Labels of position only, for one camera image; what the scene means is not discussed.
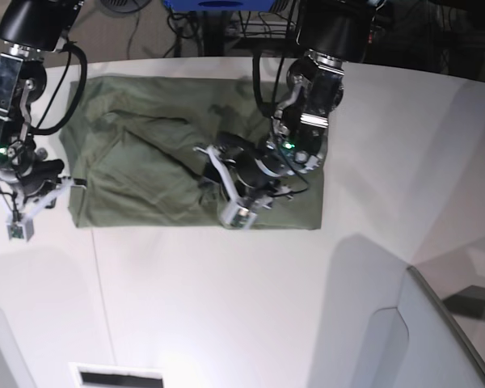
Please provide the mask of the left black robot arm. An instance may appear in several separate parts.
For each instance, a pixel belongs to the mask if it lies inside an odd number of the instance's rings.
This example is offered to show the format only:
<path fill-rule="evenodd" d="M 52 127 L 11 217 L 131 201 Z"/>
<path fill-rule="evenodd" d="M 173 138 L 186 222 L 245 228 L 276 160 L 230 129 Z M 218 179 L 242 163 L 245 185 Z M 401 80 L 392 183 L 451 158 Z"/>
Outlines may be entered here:
<path fill-rule="evenodd" d="M 288 69 L 287 93 L 278 90 L 265 103 L 260 89 L 261 53 L 252 59 L 255 101 L 269 121 L 268 135 L 253 143 L 221 132 L 201 149 L 209 160 L 204 177 L 226 195 L 219 220 L 231 229 L 251 228 L 261 209 L 278 198 L 301 194 L 285 183 L 321 167 L 327 157 L 329 116 L 344 95 L 345 62 L 365 57 L 377 13 L 383 1 L 305 1 L 298 20 L 289 21 L 296 44 L 304 53 Z"/>

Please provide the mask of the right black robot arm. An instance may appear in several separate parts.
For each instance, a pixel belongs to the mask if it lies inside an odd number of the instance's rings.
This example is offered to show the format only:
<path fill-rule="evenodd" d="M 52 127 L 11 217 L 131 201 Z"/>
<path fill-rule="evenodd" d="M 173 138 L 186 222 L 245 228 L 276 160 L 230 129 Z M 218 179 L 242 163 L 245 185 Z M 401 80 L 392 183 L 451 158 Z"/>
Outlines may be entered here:
<path fill-rule="evenodd" d="M 86 180 L 64 176 L 65 164 L 50 160 L 37 136 L 51 136 L 75 113 L 87 80 L 86 54 L 69 38 L 81 1 L 12 1 L 0 22 L 0 202 L 6 211 L 10 239 L 29 241 L 33 220 L 52 209 L 57 198 Z M 80 65 L 78 87 L 65 115 L 53 126 L 32 122 L 32 104 L 45 92 L 46 53 L 67 53 Z"/>

